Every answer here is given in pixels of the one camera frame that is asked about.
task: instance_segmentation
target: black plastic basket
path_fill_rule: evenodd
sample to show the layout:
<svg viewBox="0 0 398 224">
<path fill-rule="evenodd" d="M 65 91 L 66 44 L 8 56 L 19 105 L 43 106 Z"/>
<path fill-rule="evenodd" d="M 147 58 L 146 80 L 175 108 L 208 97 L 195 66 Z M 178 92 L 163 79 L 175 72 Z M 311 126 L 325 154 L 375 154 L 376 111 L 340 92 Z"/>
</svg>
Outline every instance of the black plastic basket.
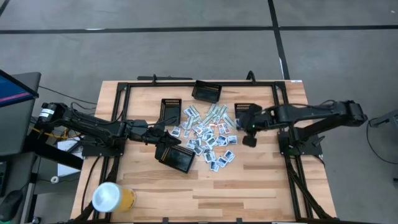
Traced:
<svg viewBox="0 0 398 224">
<path fill-rule="evenodd" d="M 194 158 L 195 153 L 193 151 L 181 146 L 171 146 L 165 148 L 159 162 L 188 173 Z"/>
<path fill-rule="evenodd" d="M 167 120 L 166 125 L 178 126 L 181 120 L 181 99 L 162 99 L 160 106 L 160 121 Z"/>
<path fill-rule="evenodd" d="M 193 87 L 192 96 L 196 100 L 203 100 L 210 103 L 217 103 L 220 99 L 223 86 L 197 80 Z"/>
<path fill-rule="evenodd" d="M 250 105 L 252 105 L 252 103 L 235 103 L 235 118 L 239 119 L 242 114 L 247 113 Z"/>
</svg>

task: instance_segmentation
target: yellow cup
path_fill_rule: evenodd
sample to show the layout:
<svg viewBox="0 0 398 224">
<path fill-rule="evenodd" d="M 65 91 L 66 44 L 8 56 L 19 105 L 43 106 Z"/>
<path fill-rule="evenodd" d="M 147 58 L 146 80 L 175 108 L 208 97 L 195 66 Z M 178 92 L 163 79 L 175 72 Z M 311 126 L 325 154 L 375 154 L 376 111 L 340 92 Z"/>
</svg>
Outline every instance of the yellow cup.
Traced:
<svg viewBox="0 0 398 224">
<path fill-rule="evenodd" d="M 126 212 L 136 202 L 136 194 L 132 189 L 105 182 L 95 189 L 92 202 L 99 212 Z"/>
</svg>

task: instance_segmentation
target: computer screen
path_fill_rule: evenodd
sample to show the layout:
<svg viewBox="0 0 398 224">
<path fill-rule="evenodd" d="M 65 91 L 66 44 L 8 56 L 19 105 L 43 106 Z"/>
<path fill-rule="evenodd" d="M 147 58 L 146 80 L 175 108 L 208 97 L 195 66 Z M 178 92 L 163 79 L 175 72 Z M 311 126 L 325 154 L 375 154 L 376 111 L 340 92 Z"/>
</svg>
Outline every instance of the computer screen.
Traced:
<svg viewBox="0 0 398 224">
<path fill-rule="evenodd" d="M 0 107 L 37 97 L 39 95 L 35 91 L 0 70 Z"/>
</svg>

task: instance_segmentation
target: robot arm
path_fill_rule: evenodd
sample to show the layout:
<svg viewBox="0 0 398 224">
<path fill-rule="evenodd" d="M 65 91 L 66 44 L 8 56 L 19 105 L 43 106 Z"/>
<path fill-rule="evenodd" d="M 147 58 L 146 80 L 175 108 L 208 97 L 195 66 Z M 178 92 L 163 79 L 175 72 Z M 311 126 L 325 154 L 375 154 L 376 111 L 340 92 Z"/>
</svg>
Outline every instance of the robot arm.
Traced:
<svg viewBox="0 0 398 224">
<path fill-rule="evenodd" d="M 37 121 L 38 129 L 51 132 L 54 127 L 64 126 L 85 136 L 92 137 L 104 147 L 117 147 L 126 139 L 146 144 L 164 144 L 174 146 L 181 141 L 165 130 L 165 124 L 159 122 L 149 127 L 144 120 L 106 121 L 81 113 L 63 103 L 44 103 Z"/>
<path fill-rule="evenodd" d="M 255 147 L 255 135 L 258 131 L 289 128 L 292 133 L 290 145 L 295 146 L 310 136 L 338 126 L 360 126 L 368 119 L 361 106 L 354 101 L 333 101 L 327 105 L 303 106 L 280 105 L 263 110 L 258 105 L 251 105 L 248 112 L 239 118 L 240 126 L 248 134 L 243 138 L 243 144 Z M 294 127 L 298 121 L 309 119 L 322 120 L 304 128 Z"/>
</svg>

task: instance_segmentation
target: wooden tabletop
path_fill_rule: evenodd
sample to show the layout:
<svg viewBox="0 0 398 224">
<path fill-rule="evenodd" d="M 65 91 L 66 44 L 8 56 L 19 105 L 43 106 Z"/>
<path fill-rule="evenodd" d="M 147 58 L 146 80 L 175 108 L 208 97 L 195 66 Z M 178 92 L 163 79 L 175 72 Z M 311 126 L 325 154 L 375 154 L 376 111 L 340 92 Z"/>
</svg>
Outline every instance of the wooden tabletop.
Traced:
<svg viewBox="0 0 398 224">
<path fill-rule="evenodd" d="M 108 120 L 111 118 L 117 83 L 103 82 L 95 116 Z M 290 103 L 307 103 L 303 83 L 286 81 L 286 87 Z M 157 121 L 162 98 L 181 98 L 183 110 L 195 105 L 204 118 L 211 104 L 193 99 L 192 89 L 184 86 L 134 87 L 127 118 Z M 218 104 L 228 106 L 228 114 L 232 119 L 235 117 L 234 103 L 256 103 L 263 108 L 274 105 L 270 87 L 224 86 Z M 187 115 L 183 114 L 182 121 L 186 120 Z M 128 141 L 121 158 L 117 184 L 134 189 L 137 201 L 130 212 L 113 213 L 111 221 L 161 222 L 163 217 L 169 217 L 171 222 L 233 222 L 239 217 L 247 222 L 295 220 L 285 162 L 279 154 L 276 132 L 257 133 L 257 147 L 251 148 L 241 144 L 244 133 L 233 130 L 231 134 L 238 135 L 239 144 L 215 147 L 215 152 L 218 157 L 229 149 L 236 157 L 225 168 L 220 168 L 218 173 L 210 171 L 203 156 L 196 156 L 190 172 L 184 174 L 159 163 L 154 158 L 153 145 Z M 183 137 L 183 132 L 180 139 L 185 146 L 187 139 Z M 80 214 L 83 189 L 94 160 L 91 157 L 84 161 L 71 218 Z M 323 165 L 313 156 L 302 156 L 302 160 L 309 191 L 327 213 L 335 216 Z M 91 176 L 85 206 L 98 186 L 101 166 L 102 159 Z M 302 194 L 299 189 L 297 192 L 300 210 L 305 217 Z"/>
</svg>

